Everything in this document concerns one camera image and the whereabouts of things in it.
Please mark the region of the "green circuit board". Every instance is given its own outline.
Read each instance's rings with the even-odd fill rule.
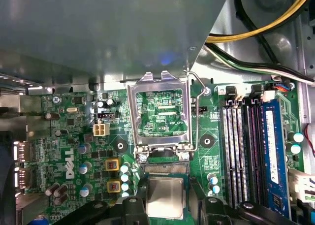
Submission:
[[[210,84],[208,88],[211,95],[202,96],[199,106],[207,107],[207,111],[199,115],[198,142],[199,148],[195,152],[193,160],[190,161],[190,176],[198,179],[207,196],[217,196],[224,199],[226,191],[224,188],[224,163],[222,153],[222,139],[220,129],[220,107],[219,96],[216,93],[215,84]],[[191,87],[191,96],[196,97],[201,91],[199,85]],[[102,100],[106,93],[106,98],[112,98],[117,106],[110,109],[111,112],[119,112],[115,119],[105,121],[110,123],[110,131],[107,136],[93,136],[93,124],[95,115],[98,113],[97,106],[90,101],[86,101],[87,95],[94,95],[97,100]],[[289,94],[277,93],[282,101],[283,121],[287,130],[299,132],[299,111],[297,93],[295,91]],[[60,98],[60,102],[54,103],[55,97]],[[105,200],[110,204],[121,197],[120,193],[109,193],[107,182],[113,179],[119,179],[118,171],[106,171],[105,161],[111,158],[119,158],[121,163],[129,162],[132,169],[130,179],[133,186],[131,192],[134,192],[136,185],[141,177],[139,167],[133,157],[133,137],[131,130],[131,118],[129,105],[127,101],[126,90],[106,91],[106,92],[78,92],[64,93],[56,95],[42,95],[43,114],[47,112],[59,113],[60,119],[51,121],[51,132],[43,139],[38,139],[32,143],[35,152],[35,160],[26,162],[25,167],[36,169],[36,187],[26,189],[26,193],[39,193],[45,190],[55,182],[60,185],[67,184],[68,199],[61,205],[54,205],[54,198],[51,196],[50,207],[43,211],[53,224],[63,216],[79,208],[91,200]],[[181,91],[174,90],[168,92],[150,92],[137,95],[138,112],[141,115],[141,125],[138,133],[144,137],[163,137],[181,134],[187,127],[180,118],[182,111],[183,96]],[[192,136],[195,142],[196,138],[196,115],[192,115]],[[66,135],[55,136],[58,130],[67,130]],[[207,147],[200,141],[204,135],[211,135],[211,147]],[[115,151],[115,145],[123,140],[127,143],[127,151],[118,153]],[[89,143],[90,152],[81,155],[77,152],[80,144]],[[66,158],[73,154],[73,178],[66,178],[67,163]],[[149,162],[173,162],[178,161],[178,157],[151,158]],[[86,174],[80,174],[78,167],[80,164],[89,162],[91,169]],[[290,167],[303,170],[303,157],[300,153],[299,161],[294,161],[291,154],[288,154],[288,165]],[[212,194],[208,188],[207,175],[214,174],[219,182],[220,192]],[[93,187],[92,193],[87,197],[81,197],[80,189],[84,184],[90,184]],[[150,218],[151,224],[193,224],[193,219],[187,214],[186,219],[166,220]]]

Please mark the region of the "metal bracket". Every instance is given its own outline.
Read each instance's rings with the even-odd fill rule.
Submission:
[[[138,127],[141,123],[141,116],[137,111],[137,93],[171,90],[182,90],[183,112],[181,113],[181,119],[187,126],[187,132],[182,135],[168,137],[140,136],[138,134]],[[131,124],[135,146],[147,145],[148,147],[170,147],[184,142],[188,142],[192,145],[190,84],[188,75],[187,80],[183,82],[180,79],[171,75],[168,71],[163,71],[161,73],[161,79],[154,80],[153,74],[151,72],[147,72],[134,86],[127,87],[127,95],[130,107]]]

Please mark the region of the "yellow wire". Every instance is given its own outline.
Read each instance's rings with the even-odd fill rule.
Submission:
[[[241,39],[245,39],[245,38],[260,34],[266,30],[269,30],[277,26],[278,24],[290,18],[306,1],[307,0],[296,0],[295,3],[288,9],[288,11],[285,14],[283,14],[280,18],[270,23],[269,25],[266,25],[255,31],[247,32],[243,34],[230,35],[230,36],[208,36],[206,42],[207,43],[230,42],[230,41],[241,40]]]

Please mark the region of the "blue ram stick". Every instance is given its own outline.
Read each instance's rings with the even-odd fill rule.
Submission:
[[[291,218],[280,99],[260,107],[265,154],[268,208]]]

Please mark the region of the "dell logo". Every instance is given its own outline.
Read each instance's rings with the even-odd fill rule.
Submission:
[[[66,179],[73,179],[74,178],[74,164],[73,164],[73,149],[70,149],[69,151],[65,152],[65,155],[70,155],[70,157],[65,158],[66,164],[65,164],[65,168],[66,168],[66,172],[65,172],[65,178]]]

